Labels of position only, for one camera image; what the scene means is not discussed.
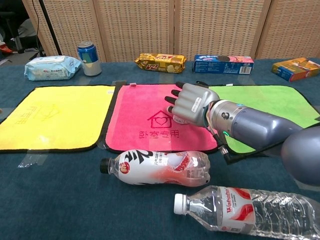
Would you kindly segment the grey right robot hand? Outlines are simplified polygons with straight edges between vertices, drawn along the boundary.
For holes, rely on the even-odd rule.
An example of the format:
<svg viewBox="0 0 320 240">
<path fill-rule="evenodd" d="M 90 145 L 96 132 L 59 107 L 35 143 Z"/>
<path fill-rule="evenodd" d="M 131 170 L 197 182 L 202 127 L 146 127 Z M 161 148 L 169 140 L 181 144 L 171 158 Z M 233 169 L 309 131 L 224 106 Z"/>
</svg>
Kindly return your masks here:
<svg viewBox="0 0 320 240">
<path fill-rule="evenodd" d="M 175 85 L 179 89 L 173 89 L 172 96 L 164 97 L 171 104 L 168 111 L 189 124 L 204 127 L 205 108 L 211 102 L 220 100 L 219 95 L 207 87 L 186 82 L 178 81 Z"/>
</svg>

